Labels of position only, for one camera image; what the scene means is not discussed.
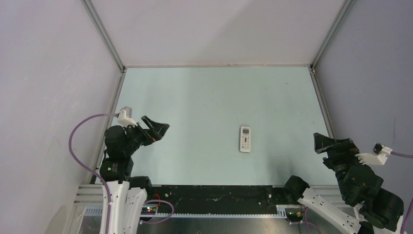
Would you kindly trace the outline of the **beige remote control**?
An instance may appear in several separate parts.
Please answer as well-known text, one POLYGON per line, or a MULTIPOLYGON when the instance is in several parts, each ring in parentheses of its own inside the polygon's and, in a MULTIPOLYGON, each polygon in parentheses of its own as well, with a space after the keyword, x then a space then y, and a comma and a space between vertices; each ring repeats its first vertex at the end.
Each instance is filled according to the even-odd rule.
POLYGON ((242 153, 251 152, 251 128, 242 126, 240 128, 240 137, 239 137, 239 150, 242 153))

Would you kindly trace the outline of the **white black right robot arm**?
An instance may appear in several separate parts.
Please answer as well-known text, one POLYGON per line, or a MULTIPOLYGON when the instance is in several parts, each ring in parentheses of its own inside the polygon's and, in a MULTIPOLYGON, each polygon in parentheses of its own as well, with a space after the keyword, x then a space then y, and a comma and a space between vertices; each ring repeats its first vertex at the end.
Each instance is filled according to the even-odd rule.
POLYGON ((404 234, 403 200, 382 188, 383 178, 371 166, 383 166, 394 152, 377 143, 372 153, 361 153, 352 139, 333 139, 314 133, 314 150, 327 153, 323 164, 334 171, 344 203, 354 209, 351 216, 319 195, 302 178, 292 175, 283 197, 313 210, 342 234, 404 234))

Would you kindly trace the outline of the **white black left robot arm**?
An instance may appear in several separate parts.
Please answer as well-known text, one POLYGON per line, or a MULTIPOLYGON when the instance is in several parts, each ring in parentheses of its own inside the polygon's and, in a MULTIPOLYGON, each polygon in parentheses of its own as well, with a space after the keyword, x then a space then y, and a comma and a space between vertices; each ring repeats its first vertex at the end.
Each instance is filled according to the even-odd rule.
POLYGON ((140 147, 160 141, 170 125, 155 122, 147 116, 141 119, 146 128, 125 117, 120 125, 111 126, 104 133, 106 157, 99 174, 103 179, 103 201, 108 205, 103 210, 101 224, 101 232, 105 234, 135 234, 144 203, 154 197, 147 176, 132 177, 132 155, 140 147))

